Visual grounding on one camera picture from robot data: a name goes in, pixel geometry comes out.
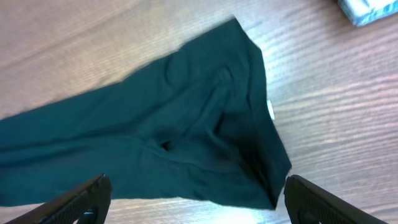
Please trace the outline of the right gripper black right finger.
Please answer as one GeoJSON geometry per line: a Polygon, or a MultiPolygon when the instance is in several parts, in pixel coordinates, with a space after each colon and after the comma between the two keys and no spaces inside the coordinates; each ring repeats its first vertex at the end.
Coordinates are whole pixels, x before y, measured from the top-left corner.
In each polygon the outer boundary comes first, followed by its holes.
{"type": "Polygon", "coordinates": [[[287,178],[284,195],[292,224],[387,224],[299,175],[287,178]]]}

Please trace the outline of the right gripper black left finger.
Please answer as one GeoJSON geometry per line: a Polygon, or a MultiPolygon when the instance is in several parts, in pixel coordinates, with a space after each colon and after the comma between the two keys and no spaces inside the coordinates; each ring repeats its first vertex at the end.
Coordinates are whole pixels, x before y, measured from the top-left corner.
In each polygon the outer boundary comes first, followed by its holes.
{"type": "Polygon", "coordinates": [[[100,174],[6,224],[104,224],[111,193],[109,177],[100,174]]]}

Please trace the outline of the black t-shirt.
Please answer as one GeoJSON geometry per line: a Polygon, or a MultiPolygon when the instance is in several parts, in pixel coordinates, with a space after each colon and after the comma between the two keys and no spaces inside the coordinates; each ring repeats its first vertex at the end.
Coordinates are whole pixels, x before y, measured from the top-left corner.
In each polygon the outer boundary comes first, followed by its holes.
{"type": "Polygon", "coordinates": [[[289,157],[262,52],[231,19],[124,80],[1,121],[1,205],[47,202],[98,174],[113,198],[273,210],[289,157]]]}

